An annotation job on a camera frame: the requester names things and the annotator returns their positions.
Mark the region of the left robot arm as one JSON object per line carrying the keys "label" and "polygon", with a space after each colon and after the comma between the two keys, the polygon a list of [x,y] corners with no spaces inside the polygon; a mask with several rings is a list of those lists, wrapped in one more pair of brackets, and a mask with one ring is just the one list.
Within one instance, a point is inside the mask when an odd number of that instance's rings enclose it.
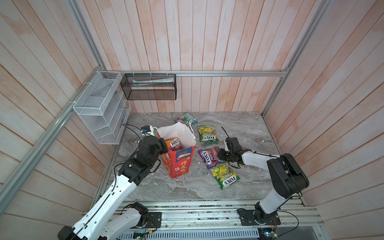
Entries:
{"label": "left robot arm", "polygon": [[155,136],[144,137],[138,149],[126,160],[115,180],[90,211],[72,227],[65,226],[58,233],[60,240],[116,240],[133,227],[147,225],[148,209],[136,202],[130,204],[119,217],[111,217],[151,169],[168,147],[164,139]]}

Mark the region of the purple berry candy bag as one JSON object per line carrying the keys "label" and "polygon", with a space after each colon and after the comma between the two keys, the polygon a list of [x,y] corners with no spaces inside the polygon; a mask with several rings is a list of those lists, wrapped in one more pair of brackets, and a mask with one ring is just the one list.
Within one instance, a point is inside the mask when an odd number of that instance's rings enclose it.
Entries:
{"label": "purple berry candy bag", "polygon": [[220,164],[223,162],[219,159],[219,151],[220,151],[219,147],[198,151],[200,157],[206,164],[207,169],[211,169],[217,164]]}

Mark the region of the green lemon candy bag front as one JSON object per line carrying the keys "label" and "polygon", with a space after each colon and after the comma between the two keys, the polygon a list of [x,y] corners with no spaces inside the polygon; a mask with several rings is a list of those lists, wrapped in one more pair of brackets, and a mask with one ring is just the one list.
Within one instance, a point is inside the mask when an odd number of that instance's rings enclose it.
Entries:
{"label": "green lemon candy bag front", "polygon": [[210,171],[220,185],[221,190],[226,189],[241,179],[228,163],[216,164],[210,168]]}

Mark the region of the black mesh wall basket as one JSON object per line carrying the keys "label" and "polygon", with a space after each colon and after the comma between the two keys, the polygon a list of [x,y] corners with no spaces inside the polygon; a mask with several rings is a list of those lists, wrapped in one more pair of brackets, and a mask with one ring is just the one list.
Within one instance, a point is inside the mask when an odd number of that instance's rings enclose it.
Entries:
{"label": "black mesh wall basket", "polygon": [[129,101],[177,99],[175,74],[124,74],[121,88]]}

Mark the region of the orange candy bag back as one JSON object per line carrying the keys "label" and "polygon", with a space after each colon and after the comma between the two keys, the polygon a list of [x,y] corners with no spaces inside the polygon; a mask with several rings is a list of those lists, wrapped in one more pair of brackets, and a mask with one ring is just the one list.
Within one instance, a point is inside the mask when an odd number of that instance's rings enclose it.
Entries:
{"label": "orange candy bag back", "polygon": [[173,151],[173,152],[179,151],[183,148],[178,138],[166,140],[166,144],[169,151]]}

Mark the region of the red paper bag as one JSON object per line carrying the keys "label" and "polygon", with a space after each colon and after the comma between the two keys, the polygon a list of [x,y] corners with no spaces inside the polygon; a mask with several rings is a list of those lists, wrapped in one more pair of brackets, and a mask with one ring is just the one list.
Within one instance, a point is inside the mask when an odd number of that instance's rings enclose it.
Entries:
{"label": "red paper bag", "polygon": [[197,145],[193,130],[177,122],[157,129],[158,138],[166,141],[168,152],[161,155],[162,161],[172,179],[189,172]]}

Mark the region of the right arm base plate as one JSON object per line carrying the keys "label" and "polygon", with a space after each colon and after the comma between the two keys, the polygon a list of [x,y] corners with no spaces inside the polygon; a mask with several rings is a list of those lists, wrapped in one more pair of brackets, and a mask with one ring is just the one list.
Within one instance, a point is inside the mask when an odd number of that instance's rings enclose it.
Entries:
{"label": "right arm base plate", "polygon": [[280,217],[277,212],[273,214],[264,214],[259,210],[237,209],[242,226],[278,226],[281,224]]}

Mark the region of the teal mint candy bag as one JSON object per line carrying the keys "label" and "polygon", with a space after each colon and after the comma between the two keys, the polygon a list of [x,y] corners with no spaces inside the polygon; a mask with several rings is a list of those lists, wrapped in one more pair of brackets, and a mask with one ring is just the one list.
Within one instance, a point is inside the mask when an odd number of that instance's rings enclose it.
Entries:
{"label": "teal mint candy bag", "polygon": [[191,113],[187,112],[184,113],[183,115],[179,116],[178,118],[175,119],[176,123],[182,123],[185,124],[186,126],[193,125],[195,123],[198,123],[198,120],[192,116]]}

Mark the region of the green spring tea candy bag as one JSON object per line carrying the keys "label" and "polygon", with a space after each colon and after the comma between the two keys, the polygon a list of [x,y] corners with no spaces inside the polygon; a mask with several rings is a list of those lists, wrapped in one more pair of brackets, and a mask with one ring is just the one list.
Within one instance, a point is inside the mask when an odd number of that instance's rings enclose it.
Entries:
{"label": "green spring tea candy bag", "polygon": [[216,129],[213,126],[198,126],[198,132],[201,142],[217,143],[219,139],[217,137]]}

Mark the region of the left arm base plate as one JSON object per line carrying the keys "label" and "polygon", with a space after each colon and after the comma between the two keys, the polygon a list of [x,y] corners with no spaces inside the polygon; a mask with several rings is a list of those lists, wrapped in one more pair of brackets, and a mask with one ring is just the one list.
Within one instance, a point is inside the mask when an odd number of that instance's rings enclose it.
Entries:
{"label": "left arm base plate", "polygon": [[139,223],[133,229],[152,228],[158,229],[162,223],[162,212],[148,212],[140,218]]}

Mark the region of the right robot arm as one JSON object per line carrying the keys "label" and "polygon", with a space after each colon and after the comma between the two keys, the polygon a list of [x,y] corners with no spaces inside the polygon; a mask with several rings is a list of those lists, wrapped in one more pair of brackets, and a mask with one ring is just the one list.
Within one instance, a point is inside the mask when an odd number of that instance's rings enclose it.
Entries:
{"label": "right robot arm", "polygon": [[310,182],[291,154],[273,156],[243,149],[237,138],[226,138],[226,147],[220,149],[219,159],[238,165],[254,166],[270,173],[273,189],[255,204],[247,214],[251,225],[266,225],[277,215],[279,208],[295,194],[309,187]]}

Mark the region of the aluminium frame rail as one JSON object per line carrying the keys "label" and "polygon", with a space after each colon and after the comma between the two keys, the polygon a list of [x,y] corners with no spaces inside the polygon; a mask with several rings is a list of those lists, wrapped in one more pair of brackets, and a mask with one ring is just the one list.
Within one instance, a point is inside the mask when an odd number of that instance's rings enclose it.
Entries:
{"label": "aluminium frame rail", "polygon": [[285,77],[287,71],[277,70],[213,70],[213,71],[107,71],[120,74],[174,74],[177,77]]}

